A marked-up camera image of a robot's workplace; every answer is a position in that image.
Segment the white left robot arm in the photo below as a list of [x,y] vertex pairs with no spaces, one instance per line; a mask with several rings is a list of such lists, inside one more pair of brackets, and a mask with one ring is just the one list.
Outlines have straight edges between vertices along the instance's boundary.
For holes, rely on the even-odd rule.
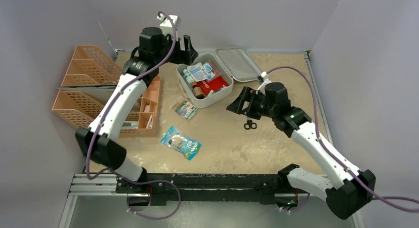
[[128,180],[128,187],[136,193],[147,188],[147,171],[128,158],[127,151],[117,143],[120,130],[137,100],[150,86],[165,63],[190,64],[198,56],[189,35],[181,39],[164,33],[159,27],[144,28],[139,45],[124,64],[118,84],[99,115],[88,127],[75,133],[77,143],[86,159],[85,172],[89,179],[90,162],[105,166]]

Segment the black handled scissors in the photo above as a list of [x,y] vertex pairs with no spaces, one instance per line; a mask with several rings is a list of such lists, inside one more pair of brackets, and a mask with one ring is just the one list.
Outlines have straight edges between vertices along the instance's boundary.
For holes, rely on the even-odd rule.
[[244,129],[245,130],[257,129],[257,123],[255,123],[255,122],[253,122],[252,120],[249,119],[244,123]]

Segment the blue white gauze packet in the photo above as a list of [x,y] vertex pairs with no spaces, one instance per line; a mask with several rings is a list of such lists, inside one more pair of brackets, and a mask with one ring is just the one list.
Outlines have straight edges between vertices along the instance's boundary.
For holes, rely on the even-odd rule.
[[203,67],[203,63],[198,63],[196,65],[187,66],[189,73],[195,79],[195,81],[203,81],[203,80],[212,80],[210,79],[210,75],[208,74],[207,70]]

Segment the red first aid pouch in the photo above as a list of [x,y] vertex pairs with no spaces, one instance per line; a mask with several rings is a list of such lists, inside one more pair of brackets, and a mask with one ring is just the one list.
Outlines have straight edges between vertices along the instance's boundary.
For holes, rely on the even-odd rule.
[[211,81],[199,81],[197,82],[197,84],[201,88],[205,96],[207,96],[210,91],[217,92],[223,87],[229,86],[229,84],[223,79],[222,76],[218,76]]

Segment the white green-label bottle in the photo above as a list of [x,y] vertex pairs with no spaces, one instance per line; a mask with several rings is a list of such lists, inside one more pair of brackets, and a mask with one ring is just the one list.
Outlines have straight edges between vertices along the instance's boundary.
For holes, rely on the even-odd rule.
[[183,70],[183,77],[189,86],[191,86],[195,82],[194,78],[189,73],[188,69]]

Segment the clear wipe packets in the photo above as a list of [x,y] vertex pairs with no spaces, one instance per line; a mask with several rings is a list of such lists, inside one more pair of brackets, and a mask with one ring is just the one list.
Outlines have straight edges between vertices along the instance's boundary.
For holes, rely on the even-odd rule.
[[203,63],[203,67],[207,70],[208,74],[210,75],[209,79],[220,76],[219,71],[210,62]]

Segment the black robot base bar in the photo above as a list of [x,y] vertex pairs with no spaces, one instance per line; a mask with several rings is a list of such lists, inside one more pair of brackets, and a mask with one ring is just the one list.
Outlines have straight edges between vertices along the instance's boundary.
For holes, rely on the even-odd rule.
[[149,173],[151,184],[136,185],[117,178],[116,193],[151,197],[151,205],[168,201],[257,202],[291,209],[304,201],[305,191],[291,188],[279,174]]

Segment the brown orange-capped bottle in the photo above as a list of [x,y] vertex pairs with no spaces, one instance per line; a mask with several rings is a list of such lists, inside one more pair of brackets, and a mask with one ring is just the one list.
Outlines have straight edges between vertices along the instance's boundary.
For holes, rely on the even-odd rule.
[[195,98],[197,99],[204,99],[205,98],[205,94],[202,91],[201,87],[198,84],[193,84],[192,85],[192,91],[193,94],[195,96]]

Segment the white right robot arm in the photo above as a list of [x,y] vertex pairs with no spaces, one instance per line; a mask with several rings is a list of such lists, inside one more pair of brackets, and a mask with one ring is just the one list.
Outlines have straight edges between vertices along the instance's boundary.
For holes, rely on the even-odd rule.
[[264,90],[244,87],[226,109],[259,120],[272,119],[275,127],[300,145],[325,172],[313,174],[297,165],[279,171],[280,190],[302,189],[326,202],[331,212],[346,220],[372,201],[376,176],[371,170],[361,171],[342,156],[320,133],[316,123],[301,108],[292,106],[286,87],[279,82],[268,83]]

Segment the colourful plaster box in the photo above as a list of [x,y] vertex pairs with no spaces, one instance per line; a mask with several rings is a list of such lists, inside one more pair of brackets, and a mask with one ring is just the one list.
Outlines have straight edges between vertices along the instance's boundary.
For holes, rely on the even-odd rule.
[[193,118],[193,116],[198,111],[198,108],[194,106],[192,103],[182,99],[177,102],[175,102],[171,109],[182,119],[189,121]]

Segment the blue cotton swab bag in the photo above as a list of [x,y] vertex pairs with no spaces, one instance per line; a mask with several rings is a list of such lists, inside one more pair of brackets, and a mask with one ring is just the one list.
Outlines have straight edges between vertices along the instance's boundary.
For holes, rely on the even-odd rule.
[[189,161],[195,157],[202,146],[199,141],[191,139],[174,126],[171,126],[164,134],[161,143],[182,153]]

